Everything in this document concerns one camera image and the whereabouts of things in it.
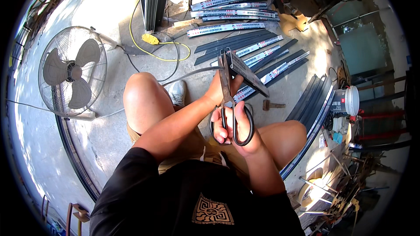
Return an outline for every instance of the white plastic bucket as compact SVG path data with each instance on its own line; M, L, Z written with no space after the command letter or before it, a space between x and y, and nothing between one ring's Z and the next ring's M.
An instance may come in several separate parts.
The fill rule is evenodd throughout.
M356 116L359 112L359 91L357 87L350 86L350 88L336 90L330 111Z

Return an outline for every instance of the fan guard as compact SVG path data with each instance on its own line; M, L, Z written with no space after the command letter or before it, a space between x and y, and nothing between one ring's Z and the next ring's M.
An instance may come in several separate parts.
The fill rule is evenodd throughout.
M78 55L86 42L97 43L97 61L85 63ZM52 66L49 61L46 66L47 59L53 59L55 55L56 63ZM39 92L50 111L62 117L77 116L97 100L105 83L106 72L107 59L99 36L85 27L65 28L52 38L42 54L38 69ZM87 95L89 89L92 93L90 98Z

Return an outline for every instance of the leg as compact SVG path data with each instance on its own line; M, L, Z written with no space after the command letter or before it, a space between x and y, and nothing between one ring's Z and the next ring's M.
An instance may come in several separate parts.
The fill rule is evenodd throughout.
M293 160L306 143L306 128L296 120L273 123L258 131L279 170Z
M129 78L123 102L128 125L138 134L175 112L165 88L147 72Z

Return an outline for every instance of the fan blade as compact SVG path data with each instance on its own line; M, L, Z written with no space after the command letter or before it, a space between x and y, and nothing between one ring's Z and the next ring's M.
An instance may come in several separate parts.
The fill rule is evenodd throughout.
M76 65L83 67L89 62L98 62L100 57L100 49L95 39L86 40L81 45L76 56Z
M71 88L73 93L68 107L73 109L85 107L92 97L92 91L87 82L84 79L73 81Z
M61 61L57 48L53 49L45 60L42 75L50 86L58 85L67 79L67 65Z

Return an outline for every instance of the black t-shirt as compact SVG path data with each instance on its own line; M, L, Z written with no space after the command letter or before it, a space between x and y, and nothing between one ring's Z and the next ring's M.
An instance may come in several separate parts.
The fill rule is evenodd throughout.
M227 167L199 160L159 175L142 148L118 164L90 220L92 236L237 233L304 235L286 192L257 197Z

